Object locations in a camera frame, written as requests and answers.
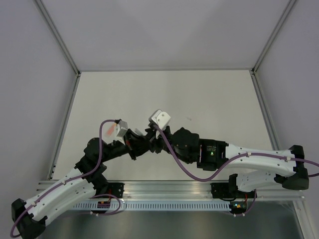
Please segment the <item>clear pen cap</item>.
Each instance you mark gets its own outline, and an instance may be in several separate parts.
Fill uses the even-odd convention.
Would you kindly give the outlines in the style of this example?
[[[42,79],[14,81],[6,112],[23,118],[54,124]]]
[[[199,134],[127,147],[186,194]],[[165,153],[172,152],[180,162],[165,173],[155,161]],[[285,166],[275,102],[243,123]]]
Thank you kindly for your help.
[[[138,130],[137,128],[134,130],[134,132],[137,135],[143,135],[143,133],[140,130]]]

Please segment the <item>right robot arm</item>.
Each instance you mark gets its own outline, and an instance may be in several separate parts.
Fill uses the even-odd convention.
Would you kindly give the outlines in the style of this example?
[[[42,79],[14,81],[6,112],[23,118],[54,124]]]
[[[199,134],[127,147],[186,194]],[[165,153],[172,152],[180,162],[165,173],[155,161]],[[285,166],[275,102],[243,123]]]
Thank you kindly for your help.
[[[229,176],[227,192],[231,197],[277,184],[288,190],[309,188],[310,176],[300,145],[287,150],[255,150],[225,141],[202,139],[183,127],[174,134],[164,132],[156,125],[151,126],[151,130],[157,135],[160,150],[170,153],[179,168],[196,181],[211,181],[225,168],[250,169],[250,173]]]

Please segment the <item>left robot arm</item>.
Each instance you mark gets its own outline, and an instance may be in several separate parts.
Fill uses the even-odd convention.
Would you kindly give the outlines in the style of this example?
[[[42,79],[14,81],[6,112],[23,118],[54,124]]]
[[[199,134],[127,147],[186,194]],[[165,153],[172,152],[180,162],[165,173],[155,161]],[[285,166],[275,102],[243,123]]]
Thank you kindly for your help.
[[[84,156],[59,181],[28,199],[16,199],[11,205],[14,222],[11,238],[35,239],[46,227],[76,204],[91,198],[119,201],[121,183],[109,183],[103,172],[104,162],[128,154],[131,159],[150,151],[154,132],[139,135],[128,129],[119,140],[105,143],[101,136],[91,139],[84,149]]]

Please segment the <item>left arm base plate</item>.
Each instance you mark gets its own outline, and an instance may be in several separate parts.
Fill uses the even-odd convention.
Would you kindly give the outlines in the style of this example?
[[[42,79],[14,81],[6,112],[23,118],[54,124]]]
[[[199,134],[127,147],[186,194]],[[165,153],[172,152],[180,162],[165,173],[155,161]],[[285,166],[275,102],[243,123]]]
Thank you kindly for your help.
[[[119,199],[123,198],[123,193],[124,193],[124,183],[120,182],[115,182],[115,183],[109,183],[107,187],[107,194],[112,194],[116,196]]]

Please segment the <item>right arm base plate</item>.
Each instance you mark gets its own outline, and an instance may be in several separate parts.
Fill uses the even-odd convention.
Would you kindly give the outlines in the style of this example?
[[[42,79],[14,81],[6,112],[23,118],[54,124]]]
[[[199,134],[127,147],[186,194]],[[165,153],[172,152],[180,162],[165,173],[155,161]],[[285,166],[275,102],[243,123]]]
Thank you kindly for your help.
[[[211,194],[214,199],[235,200],[235,199],[253,199],[255,192],[239,191],[237,186],[229,183],[211,183]]]

